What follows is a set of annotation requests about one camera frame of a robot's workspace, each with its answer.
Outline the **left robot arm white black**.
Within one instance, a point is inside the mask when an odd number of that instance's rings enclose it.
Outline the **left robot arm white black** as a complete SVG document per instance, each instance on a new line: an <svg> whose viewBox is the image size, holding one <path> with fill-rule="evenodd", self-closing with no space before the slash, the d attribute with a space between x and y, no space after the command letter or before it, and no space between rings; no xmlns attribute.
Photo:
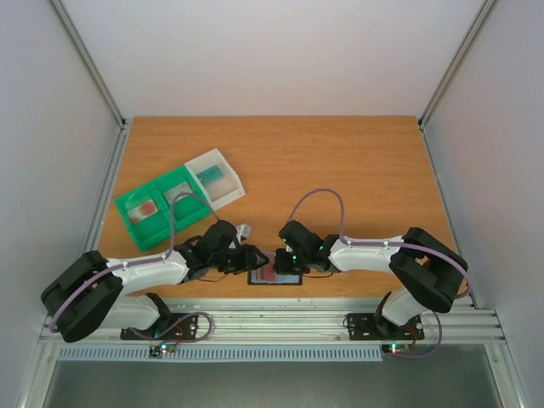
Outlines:
<svg viewBox="0 0 544 408"><path fill-rule="evenodd" d="M81 255L41 294L51 321L48 329L67 343L101 327L126 327L152 338L173 329L171 314L149 290L197 281L209 270L226 275L250 272L269 263L246 231L219 220L203 235L171 245L165 252L138 258L105 258L92 250Z"/></svg>

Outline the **black card holder wallet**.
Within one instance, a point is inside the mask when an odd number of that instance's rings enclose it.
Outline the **black card holder wallet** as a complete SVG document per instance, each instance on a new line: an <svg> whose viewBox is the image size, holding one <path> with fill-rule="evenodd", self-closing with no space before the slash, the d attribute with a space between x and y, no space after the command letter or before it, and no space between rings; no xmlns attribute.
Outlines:
<svg viewBox="0 0 544 408"><path fill-rule="evenodd" d="M280 275L274 271L274 252L264 251L263 254L269 261L264 266L247 274L247 284L249 286L301 286L303 284L301 275Z"/></svg>

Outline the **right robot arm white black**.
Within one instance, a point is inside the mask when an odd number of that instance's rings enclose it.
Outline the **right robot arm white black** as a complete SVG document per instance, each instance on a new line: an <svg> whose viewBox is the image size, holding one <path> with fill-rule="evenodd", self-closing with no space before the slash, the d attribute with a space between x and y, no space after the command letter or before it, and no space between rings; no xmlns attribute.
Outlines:
<svg viewBox="0 0 544 408"><path fill-rule="evenodd" d="M298 221L288 222L279 237L286 246L275 251L273 269L282 275L370 270L392 274L402 287L380 302L373 322L380 336L393 337L408 321L429 310L445 314L468 282L468 264L424 229L368 240L311 232Z"/></svg>

